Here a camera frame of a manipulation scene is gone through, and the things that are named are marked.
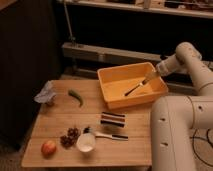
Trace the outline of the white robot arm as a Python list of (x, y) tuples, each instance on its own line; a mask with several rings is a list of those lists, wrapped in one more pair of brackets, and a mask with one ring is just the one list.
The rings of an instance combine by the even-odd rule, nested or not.
[(190, 129), (213, 128), (213, 71), (189, 42), (180, 43), (175, 53), (156, 65), (159, 76), (184, 67), (196, 96), (164, 96), (150, 112), (152, 171), (196, 171)]

